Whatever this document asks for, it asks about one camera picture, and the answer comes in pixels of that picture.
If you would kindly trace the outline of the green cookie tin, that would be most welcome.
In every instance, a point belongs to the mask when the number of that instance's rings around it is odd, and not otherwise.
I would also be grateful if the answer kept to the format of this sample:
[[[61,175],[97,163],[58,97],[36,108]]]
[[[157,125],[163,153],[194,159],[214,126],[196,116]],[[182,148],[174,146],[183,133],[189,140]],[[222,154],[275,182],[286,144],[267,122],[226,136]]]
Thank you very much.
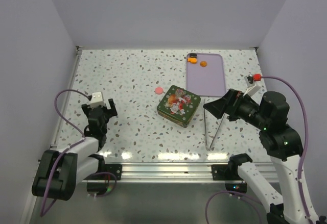
[[[195,115],[195,111],[186,111],[184,114],[181,114],[180,110],[176,113],[171,112],[170,110],[157,110],[157,113],[163,118],[183,127],[187,128]]]

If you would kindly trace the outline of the gold tin lid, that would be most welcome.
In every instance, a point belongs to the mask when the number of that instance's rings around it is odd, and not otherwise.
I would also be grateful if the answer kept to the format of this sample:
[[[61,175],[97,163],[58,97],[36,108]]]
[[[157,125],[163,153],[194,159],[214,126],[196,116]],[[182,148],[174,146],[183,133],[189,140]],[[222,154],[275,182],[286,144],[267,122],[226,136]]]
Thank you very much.
[[[172,85],[166,92],[163,99],[159,102],[157,110],[170,110],[173,113],[180,110],[181,114],[192,110],[196,112],[200,102],[200,96],[178,86]]]

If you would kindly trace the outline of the metal tongs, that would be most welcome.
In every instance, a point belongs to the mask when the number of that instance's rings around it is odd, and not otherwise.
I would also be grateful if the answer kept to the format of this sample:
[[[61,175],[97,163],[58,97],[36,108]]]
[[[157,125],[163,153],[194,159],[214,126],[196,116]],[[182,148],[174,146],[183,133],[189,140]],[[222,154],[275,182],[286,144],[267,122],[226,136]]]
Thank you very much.
[[[224,119],[225,119],[225,114],[223,114],[221,118],[216,119],[205,108],[203,108],[204,142],[205,142],[205,148],[208,151],[212,150]]]

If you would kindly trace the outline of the pink round cookie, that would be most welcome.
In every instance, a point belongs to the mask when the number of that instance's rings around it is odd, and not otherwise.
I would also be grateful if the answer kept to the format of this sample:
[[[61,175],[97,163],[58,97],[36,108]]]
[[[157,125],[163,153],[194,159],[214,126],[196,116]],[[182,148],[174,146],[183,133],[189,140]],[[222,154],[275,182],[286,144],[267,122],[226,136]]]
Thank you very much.
[[[164,90],[161,88],[161,87],[157,87],[156,89],[155,89],[155,93],[156,94],[162,94],[164,92]]]

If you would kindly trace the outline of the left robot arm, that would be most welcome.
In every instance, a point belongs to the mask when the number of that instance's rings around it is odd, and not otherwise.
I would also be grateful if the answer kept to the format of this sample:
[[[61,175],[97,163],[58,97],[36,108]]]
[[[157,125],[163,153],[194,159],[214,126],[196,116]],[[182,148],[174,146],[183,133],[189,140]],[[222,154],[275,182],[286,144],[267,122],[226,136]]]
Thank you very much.
[[[57,200],[69,200],[76,185],[91,175],[101,179],[106,174],[103,156],[98,152],[107,140],[107,124],[112,117],[118,115],[113,99],[82,105],[88,125],[84,128],[82,141],[59,150],[44,151],[34,182],[32,194]]]

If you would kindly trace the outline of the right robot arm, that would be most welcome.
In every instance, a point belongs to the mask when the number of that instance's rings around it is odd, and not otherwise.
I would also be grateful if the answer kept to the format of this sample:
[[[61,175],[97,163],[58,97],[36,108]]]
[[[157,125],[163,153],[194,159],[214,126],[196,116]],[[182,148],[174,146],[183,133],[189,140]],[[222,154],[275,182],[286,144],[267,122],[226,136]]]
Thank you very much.
[[[276,170],[281,192],[277,192],[257,170],[247,154],[230,157],[226,173],[242,179],[266,211],[268,223],[326,223],[310,202],[304,173],[299,169],[304,150],[300,135],[287,124],[289,104],[284,95],[265,92],[260,104],[241,91],[230,89],[220,99],[204,104],[215,118],[242,119],[259,129],[259,139]]]

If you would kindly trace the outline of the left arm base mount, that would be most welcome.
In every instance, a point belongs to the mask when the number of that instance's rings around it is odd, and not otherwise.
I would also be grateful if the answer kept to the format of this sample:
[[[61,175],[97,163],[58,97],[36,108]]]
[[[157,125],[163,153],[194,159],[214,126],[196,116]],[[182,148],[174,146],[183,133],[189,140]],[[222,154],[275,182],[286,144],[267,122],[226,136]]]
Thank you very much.
[[[82,164],[86,169],[82,170],[85,180],[114,180],[119,181],[123,172],[122,164],[106,163],[101,155],[90,155]]]

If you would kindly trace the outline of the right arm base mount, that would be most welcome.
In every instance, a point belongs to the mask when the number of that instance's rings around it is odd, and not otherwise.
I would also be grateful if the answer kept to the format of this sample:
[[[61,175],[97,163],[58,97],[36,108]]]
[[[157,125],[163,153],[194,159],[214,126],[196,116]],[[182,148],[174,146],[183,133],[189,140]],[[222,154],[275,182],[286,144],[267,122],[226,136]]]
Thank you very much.
[[[246,153],[231,156],[227,164],[211,165],[212,178],[214,181],[237,181],[241,180],[238,175],[238,167],[243,163],[253,162]]]

